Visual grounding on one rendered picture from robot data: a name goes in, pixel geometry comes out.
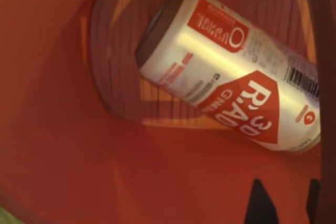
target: red circle icon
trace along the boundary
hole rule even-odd
[[[309,111],[304,117],[304,124],[312,124],[315,121],[315,113]]]

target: orange surface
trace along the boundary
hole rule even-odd
[[[1,0],[0,204],[27,223],[242,223],[260,178],[281,223],[308,223],[318,148],[288,156],[105,111],[83,64],[90,1]]]

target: can top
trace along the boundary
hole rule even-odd
[[[135,60],[141,68],[150,58],[169,29],[183,0],[164,0],[152,17],[135,51]]]

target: green surface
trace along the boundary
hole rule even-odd
[[[0,207],[0,224],[24,224],[16,219],[13,215]]]

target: can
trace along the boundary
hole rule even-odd
[[[320,141],[316,66],[216,0],[165,0],[135,60],[145,79],[267,149]]]

